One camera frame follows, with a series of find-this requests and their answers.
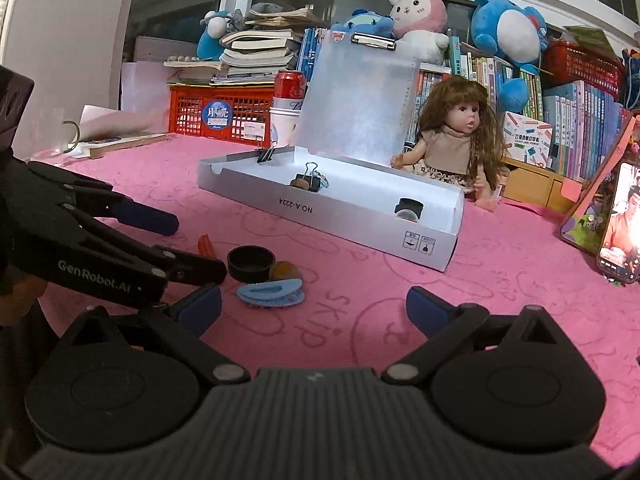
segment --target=red basket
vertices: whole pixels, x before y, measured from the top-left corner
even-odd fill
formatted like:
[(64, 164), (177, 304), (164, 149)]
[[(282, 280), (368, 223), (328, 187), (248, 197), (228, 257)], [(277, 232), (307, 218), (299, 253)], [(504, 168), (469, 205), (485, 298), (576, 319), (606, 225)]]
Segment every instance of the red basket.
[(266, 148), (273, 86), (171, 86), (169, 131)]
[(622, 78), (625, 73), (621, 63), (602, 59), (599, 54), (569, 43), (554, 41), (545, 50), (542, 68), (553, 75), (544, 74), (545, 83), (558, 86), (578, 79), (595, 86), (614, 99), (620, 94)]

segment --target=red soda can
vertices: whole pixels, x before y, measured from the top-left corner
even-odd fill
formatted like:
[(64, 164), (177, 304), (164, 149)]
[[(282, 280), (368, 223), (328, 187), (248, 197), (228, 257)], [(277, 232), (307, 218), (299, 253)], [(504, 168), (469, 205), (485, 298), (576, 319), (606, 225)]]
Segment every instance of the red soda can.
[(276, 99), (302, 99), (305, 96), (306, 77), (298, 70), (278, 70), (273, 96)]

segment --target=person's hand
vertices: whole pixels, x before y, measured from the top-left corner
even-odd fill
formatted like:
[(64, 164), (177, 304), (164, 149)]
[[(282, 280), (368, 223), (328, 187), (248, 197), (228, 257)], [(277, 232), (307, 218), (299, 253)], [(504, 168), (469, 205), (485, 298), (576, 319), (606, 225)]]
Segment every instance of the person's hand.
[(402, 170), (404, 164), (402, 163), (402, 153), (400, 155), (394, 155), (391, 157), (391, 167), (395, 170)]
[[(31, 309), (31, 305), (47, 290), (45, 280), (20, 274), (7, 269), (0, 278), (5, 287), (0, 288), (0, 326), (11, 326), (18, 323)], [(12, 291), (3, 290), (11, 285)]]

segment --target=doll hand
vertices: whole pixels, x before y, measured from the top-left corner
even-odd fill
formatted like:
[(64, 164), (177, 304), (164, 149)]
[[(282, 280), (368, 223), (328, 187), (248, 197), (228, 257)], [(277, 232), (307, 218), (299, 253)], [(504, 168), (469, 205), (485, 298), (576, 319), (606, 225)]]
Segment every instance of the doll hand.
[(394, 168), (395, 170), (401, 170), (402, 167), (404, 166), (404, 163), (402, 161), (402, 154), (401, 155), (394, 155), (391, 157), (391, 167)]
[(476, 190), (476, 200), (491, 198), (492, 192), (489, 182), (484, 175), (484, 171), (479, 171), (474, 182)]

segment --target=pink bunny plush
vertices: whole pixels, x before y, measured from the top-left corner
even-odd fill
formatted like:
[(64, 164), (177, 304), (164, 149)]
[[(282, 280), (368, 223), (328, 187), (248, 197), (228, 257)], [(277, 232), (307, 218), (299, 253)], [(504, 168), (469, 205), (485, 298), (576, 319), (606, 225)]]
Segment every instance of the pink bunny plush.
[(409, 49), (421, 62), (442, 65), (449, 38), (442, 34), (447, 9), (442, 0), (389, 0), (397, 47)]

